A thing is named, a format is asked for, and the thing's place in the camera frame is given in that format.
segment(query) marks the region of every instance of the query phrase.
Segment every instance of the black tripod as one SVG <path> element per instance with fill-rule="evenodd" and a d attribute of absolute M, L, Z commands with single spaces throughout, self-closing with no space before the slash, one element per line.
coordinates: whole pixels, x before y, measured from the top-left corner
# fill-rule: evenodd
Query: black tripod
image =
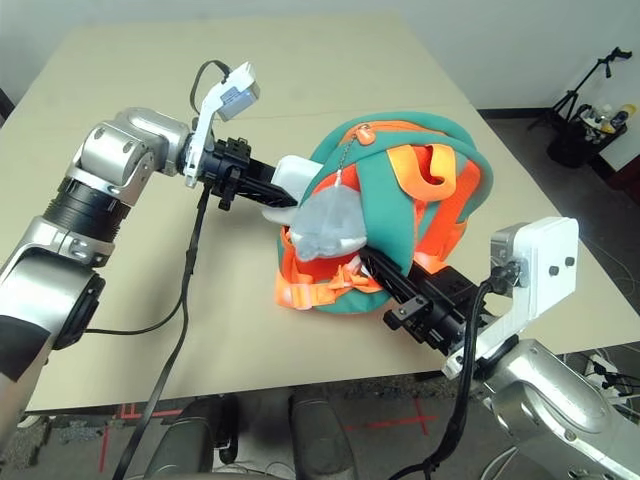
<path fill-rule="evenodd" d="M 578 86 L 573 90 L 568 90 L 565 96 L 562 97 L 560 100 L 558 100 L 553 107 L 545 111 L 531 125 L 529 125 L 529 127 L 527 127 L 528 130 L 531 130 L 533 127 L 535 127 L 536 125 L 542 122 L 553 124 L 554 118 L 559 116 L 560 112 L 567 105 L 567 103 L 571 102 L 569 105 L 569 110 L 567 111 L 567 114 L 565 115 L 565 118 L 564 118 L 565 120 L 564 124 L 566 125 L 571 119 L 571 115 L 573 114 L 573 109 L 576 105 L 576 101 L 578 100 L 578 90 L 580 90 L 580 87 L 582 87 L 582 85 L 584 85 L 584 83 L 589 79 L 589 77 L 593 75 L 593 72 L 595 72 L 598 69 L 598 67 L 600 67 L 600 65 L 604 65 L 606 77 L 611 78 L 611 67 L 609 66 L 609 64 L 617 58 L 620 58 L 622 60 L 631 58 L 631 55 L 632 55 L 631 51 L 623 52 L 622 50 L 620 50 L 620 47 L 616 47 L 606 57 L 599 58 L 596 64 L 593 66 L 593 68 L 589 70 L 589 73 L 587 73 L 585 77 L 580 81 Z"/>

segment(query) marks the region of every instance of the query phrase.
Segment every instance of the red tape mark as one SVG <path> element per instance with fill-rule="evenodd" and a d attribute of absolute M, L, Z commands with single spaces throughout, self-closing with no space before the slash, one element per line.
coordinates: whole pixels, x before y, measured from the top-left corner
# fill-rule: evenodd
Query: red tape mark
<path fill-rule="evenodd" d="M 104 435 L 102 435 L 102 447 L 100 448 L 100 461 L 98 463 L 98 472 L 104 472 L 104 462 L 107 458 L 107 448 L 109 446 L 109 425 L 104 427 Z"/>
<path fill-rule="evenodd" d="M 361 428 L 368 428 L 368 429 L 388 428 L 388 427 L 396 427 L 398 425 L 412 425 L 414 423 L 422 423 L 423 425 L 425 425 L 425 428 L 426 428 L 425 422 L 432 422 L 437 418 L 438 417 L 433 415 L 428 415 L 428 416 L 421 415 L 419 417 L 398 418 L 395 420 L 383 420 L 381 422 L 365 423 L 364 425 L 348 425 L 344 427 L 344 429 L 347 432 L 351 432 L 353 430 L 358 430 Z"/>
<path fill-rule="evenodd" d="M 422 407 L 420 406 L 420 400 L 418 398 L 413 399 L 413 403 L 416 406 L 416 411 L 418 412 L 418 417 L 422 418 L 424 415 L 422 414 Z M 429 429 L 427 428 L 426 420 L 420 420 L 420 426 L 422 427 L 422 434 L 429 435 Z"/>
<path fill-rule="evenodd" d="M 136 406 L 131 404 L 129 406 L 129 413 L 126 413 L 127 406 L 125 404 L 120 408 L 120 418 L 122 420 L 135 420 L 142 417 L 141 413 L 136 413 Z M 151 414 L 152 417 L 173 417 L 176 415 L 180 415 L 182 410 L 160 410 L 158 412 L 153 412 Z"/>

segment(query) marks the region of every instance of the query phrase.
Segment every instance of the beige tabletop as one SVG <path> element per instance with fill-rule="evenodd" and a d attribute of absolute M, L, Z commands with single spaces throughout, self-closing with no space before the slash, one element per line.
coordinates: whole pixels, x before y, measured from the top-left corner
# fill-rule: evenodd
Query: beige tabletop
<path fill-rule="evenodd" d="M 309 155 L 338 124 L 385 110 L 447 116 L 472 134 L 495 170 L 495 187 L 472 217 L 451 264 L 478 282 L 488 273 L 489 238 L 504 226 L 557 214 L 460 90 L 407 27 L 388 15 L 250 18 L 126 25 L 75 31 L 0 130 L 0 254 L 8 255 L 41 214 L 92 126 L 129 106 L 190 121 L 188 91 L 209 58 L 250 60 L 260 101 L 218 136 L 242 136 L 256 158 Z M 216 80 L 215 72 L 203 79 Z M 199 191 L 157 175 L 123 223 L 100 274 L 107 288 L 92 326 L 141 328 L 178 295 Z M 187 340 L 164 397 L 439 369 L 443 358 L 381 311 L 331 316 L 273 301 L 277 226 L 237 199 L 210 208 L 189 305 Z M 578 291 L 526 335 L 555 352 L 640 340 L 638 318 L 593 257 L 581 249 Z M 86 335 L 51 355 L 30 409 L 145 400 L 173 348 L 180 322 L 137 337 Z"/>

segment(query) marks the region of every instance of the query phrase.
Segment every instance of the white bracket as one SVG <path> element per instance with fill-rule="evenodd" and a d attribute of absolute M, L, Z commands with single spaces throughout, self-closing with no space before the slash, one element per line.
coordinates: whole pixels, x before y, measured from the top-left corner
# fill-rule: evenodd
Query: white bracket
<path fill-rule="evenodd" d="M 183 174 L 187 187 L 195 187 L 202 174 L 201 161 L 205 149 L 213 148 L 211 126 L 217 113 L 222 121 L 231 120 L 253 105 L 260 96 L 255 72 L 249 62 L 236 68 L 229 76 L 211 88 L 202 101 L 196 131 L 187 148 Z"/>
<path fill-rule="evenodd" d="M 519 286 L 513 288 L 511 310 L 478 335 L 476 359 L 489 357 L 512 335 L 524 330 L 542 313 L 576 289 L 578 222 L 573 218 L 547 217 L 518 229 L 510 260 L 522 267 Z M 459 348 L 442 368 L 449 378 L 462 370 Z"/>

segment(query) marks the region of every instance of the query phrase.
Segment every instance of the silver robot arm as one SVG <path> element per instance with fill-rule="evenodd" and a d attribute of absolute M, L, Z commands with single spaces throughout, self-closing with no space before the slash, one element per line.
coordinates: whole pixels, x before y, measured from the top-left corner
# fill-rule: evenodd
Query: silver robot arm
<path fill-rule="evenodd" d="M 555 478 L 640 480 L 640 428 L 539 342 L 517 337 L 575 290 L 578 242 L 577 222 L 557 217 L 493 235 L 491 267 L 511 272 L 500 293 L 512 304 L 502 317 L 483 315 L 475 387 L 518 451 Z M 440 350 L 446 357 L 442 371 L 455 379 L 464 361 L 462 312 L 478 287 L 450 267 L 429 274 L 414 265 L 404 277 L 380 252 L 366 247 L 360 256 L 400 303 L 385 313 L 387 325 Z"/>
<path fill-rule="evenodd" d="M 251 64 L 224 67 L 224 79 L 205 96 L 193 133 L 144 108 L 96 125 L 56 198 L 32 220 L 0 269 L 0 451 L 51 351 L 77 342 L 91 320 L 105 286 L 94 269 L 107 263 L 121 221 L 153 172 L 181 173 L 191 188 L 209 183 L 223 210 L 235 195 L 270 207 L 297 204 L 271 184 L 275 169 L 251 158 L 246 140 L 215 140 L 214 116 L 230 120 L 259 96 Z"/>
<path fill-rule="evenodd" d="M 97 308 L 105 281 L 94 269 L 120 222 L 153 172 L 178 173 L 189 136 L 186 124 L 141 108 L 98 124 L 0 270 L 0 451 L 51 350 L 77 342 Z"/>

